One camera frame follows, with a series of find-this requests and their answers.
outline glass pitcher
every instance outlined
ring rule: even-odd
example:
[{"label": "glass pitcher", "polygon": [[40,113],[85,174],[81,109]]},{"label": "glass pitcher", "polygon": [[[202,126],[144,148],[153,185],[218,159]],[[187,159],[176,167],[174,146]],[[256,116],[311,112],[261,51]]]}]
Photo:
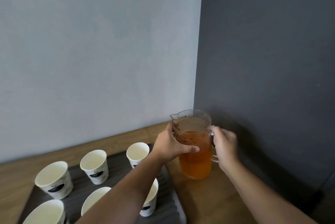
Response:
[{"label": "glass pitcher", "polygon": [[212,155],[211,117],[200,110],[184,110],[171,115],[174,137],[184,145],[198,146],[200,151],[179,156],[180,167],[184,175],[192,179],[207,177],[212,169],[212,161],[218,162]]}]

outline wooden countertop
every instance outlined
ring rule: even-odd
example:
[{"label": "wooden countertop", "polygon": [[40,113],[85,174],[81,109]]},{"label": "wooden countertop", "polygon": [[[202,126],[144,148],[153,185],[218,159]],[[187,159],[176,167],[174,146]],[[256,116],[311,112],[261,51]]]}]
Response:
[{"label": "wooden countertop", "polygon": [[[143,129],[106,137],[54,152],[20,159],[0,165],[0,222],[15,224],[29,197],[38,172],[55,161],[78,165],[82,157],[95,149],[107,155],[127,150],[135,142],[153,143],[167,122]],[[167,164],[188,223],[256,223],[228,177],[214,163],[204,180],[182,175],[178,158]]]}]

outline dark gray wall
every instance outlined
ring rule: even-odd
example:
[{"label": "dark gray wall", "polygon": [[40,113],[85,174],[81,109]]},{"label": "dark gray wall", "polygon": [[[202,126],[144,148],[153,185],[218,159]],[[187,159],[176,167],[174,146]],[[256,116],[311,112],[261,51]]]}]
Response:
[{"label": "dark gray wall", "polygon": [[334,83],[335,0],[202,0],[194,108],[301,208],[335,168]]}]

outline gray tray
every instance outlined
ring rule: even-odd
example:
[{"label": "gray tray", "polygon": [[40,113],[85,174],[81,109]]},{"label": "gray tray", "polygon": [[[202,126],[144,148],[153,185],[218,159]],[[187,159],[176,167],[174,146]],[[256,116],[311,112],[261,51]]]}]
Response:
[{"label": "gray tray", "polygon": [[[79,167],[69,168],[73,181],[73,191],[66,198],[62,199],[65,205],[65,212],[71,224],[74,224],[80,218],[81,207],[86,198],[96,189],[101,187],[113,187],[128,172],[132,170],[126,152],[110,155],[107,157],[109,176],[108,179],[100,185],[94,185],[87,177],[84,171]],[[157,193],[157,205],[155,212],[149,217],[138,216],[136,223],[181,223],[186,224],[186,216],[177,197],[171,182],[169,173],[165,166],[162,167],[157,175],[159,184]],[[18,224],[23,223],[25,218],[40,204],[52,199],[40,188],[34,186],[30,197],[19,218]]]}]

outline white paper cup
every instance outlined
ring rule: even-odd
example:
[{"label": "white paper cup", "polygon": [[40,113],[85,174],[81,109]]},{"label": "white paper cup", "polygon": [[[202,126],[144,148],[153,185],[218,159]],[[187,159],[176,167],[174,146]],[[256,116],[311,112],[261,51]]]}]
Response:
[{"label": "white paper cup", "polygon": [[73,189],[67,167],[65,161],[51,163],[37,174],[35,184],[54,199],[65,198]]},{"label": "white paper cup", "polygon": [[132,168],[136,167],[149,154],[149,146],[146,143],[135,143],[128,147],[127,158]]},{"label": "white paper cup", "polygon": [[153,212],[156,209],[156,201],[157,201],[157,192],[158,192],[158,181],[155,178],[150,192],[144,202],[144,205],[142,206],[142,209],[140,211],[140,215],[143,217],[148,217],[151,214],[153,214]]},{"label": "white paper cup", "polygon": [[23,224],[69,224],[62,201],[52,199],[35,208]]},{"label": "white paper cup", "polygon": [[106,152],[103,150],[89,152],[81,159],[80,168],[86,172],[94,184],[102,184],[109,174]]},{"label": "white paper cup", "polygon": [[92,192],[85,200],[82,208],[81,208],[81,216],[84,215],[84,213],[87,212],[88,209],[90,209],[99,199],[101,199],[103,197],[103,195],[105,195],[109,190],[111,189],[111,187],[102,187],[99,188],[97,190],[95,190],[94,192]]}]

